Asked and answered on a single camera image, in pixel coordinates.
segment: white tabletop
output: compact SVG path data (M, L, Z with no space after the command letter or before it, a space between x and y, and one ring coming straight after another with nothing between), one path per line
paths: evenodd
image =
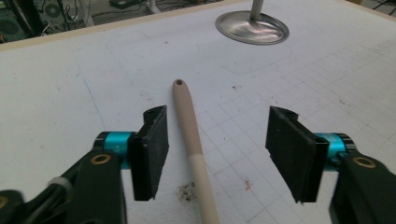
M187 8L0 46L0 189L32 199L88 152L102 131L138 131L142 113L168 105L169 153L155 201L133 202L129 223L200 223L172 100L190 87L221 223L331 223L337 173L318 203L295 204L264 147L270 105L315 133L347 133L396 172L396 25L334 0L264 1L290 28L285 42L233 41L216 18L251 2Z

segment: white table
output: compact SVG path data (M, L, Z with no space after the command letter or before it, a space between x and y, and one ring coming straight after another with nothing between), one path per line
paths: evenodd
M233 41L216 18L250 10L221 2L0 46L0 189L27 200L88 152L102 131L138 131L168 105L170 150L157 199L133 202L129 223L200 223L181 202L192 181L171 86L189 85L221 223L330 223L336 173L318 203L295 204L264 147L270 105L312 132L349 134L396 172L395 20L336 0L264 2L290 28L273 46ZM251 184L247 190L246 181Z

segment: wooden stick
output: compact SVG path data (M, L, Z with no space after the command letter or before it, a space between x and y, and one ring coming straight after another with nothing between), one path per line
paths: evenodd
M218 224L219 216L207 176L206 163L202 152L201 140L198 133L194 107L186 82L181 79L175 80L172 87L176 105L179 126L183 133L187 153L191 165L194 186L198 197L202 223Z

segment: round metal base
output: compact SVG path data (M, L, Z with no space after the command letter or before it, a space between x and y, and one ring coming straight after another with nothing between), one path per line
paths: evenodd
M288 38L289 29L282 21L265 14L253 21L250 15L250 11L225 13L216 20L216 27L231 39L248 44L271 45Z

